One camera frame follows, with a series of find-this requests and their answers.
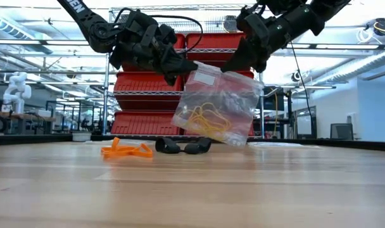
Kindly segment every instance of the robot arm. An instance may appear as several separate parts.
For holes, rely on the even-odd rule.
[[[90,47],[98,53],[111,53],[110,63],[119,69],[122,63],[164,74],[169,85],[176,75],[197,69],[175,52],[174,30],[160,25],[139,10],[130,11],[125,23],[108,23],[90,10],[82,0],[58,0],[79,25]]]
[[[251,7],[244,7],[236,18],[237,28],[246,34],[241,39],[232,58],[221,71],[237,71],[253,67],[257,72],[266,69],[270,55],[286,47],[292,40],[311,30],[319,35],[330,20],[351,0],[258,0]],[[265,7],[278,18],[263,18]]]

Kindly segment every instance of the wall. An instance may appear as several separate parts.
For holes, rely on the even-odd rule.
[[[385,142],[385,82],[359,80],[358,98],[363,140]]]
[[[317,109],[317,137],[330,138],[331,124],[346,123],[350,113],[358,113],[357,79],[338,84],[336,89],[316,90],[310,95],[310,107]],[[293,100],[293,111],[306,108],[305,99]],[[359,138],[359,121],[354,120],[355,138]]]
[[[4,91],[7,87],[0,86],[0,99],[3,99]],[[46,101],[55,100],[56,95],[45,89],[34,89],[32,88],[32,97],[29,100],[25,100],[26,105],[34,105],[42,108],[46,107]]]

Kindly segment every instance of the desk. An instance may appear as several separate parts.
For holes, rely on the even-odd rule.
[[[214,144],[109,164],[109,145],[0,146],[0,228],[385,228],[385,152]]]
[[[11,116],[9,112],[0,111],[0,116],[11,120],[18,120],[18,134],[24,134],[26,129],[27,120],[37,120],[37,117],[29,114],[16,114],[13,113]],[[56,121],[54,117],[43,117],[42,120],[45,122],[45,134],[50,134],[52,130],[52,123]]]

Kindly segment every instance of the white humanoid robot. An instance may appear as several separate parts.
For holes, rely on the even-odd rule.
[[[9,78],[8,88],[3,95],[3,107],[2,111],[14,113],[23,113],[23,106],[25,104],[24,99],[29,99],[32,95],[32,90],[29,85],[25,83],[27,79],[27,73],[15,72],[14,76]]]

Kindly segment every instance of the plastic bag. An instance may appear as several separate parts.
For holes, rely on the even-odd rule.
[[[261,82],[236,72],[198,63],[190,73],[172,123],[184,130],[233,146],[244,146],[253,121]]]

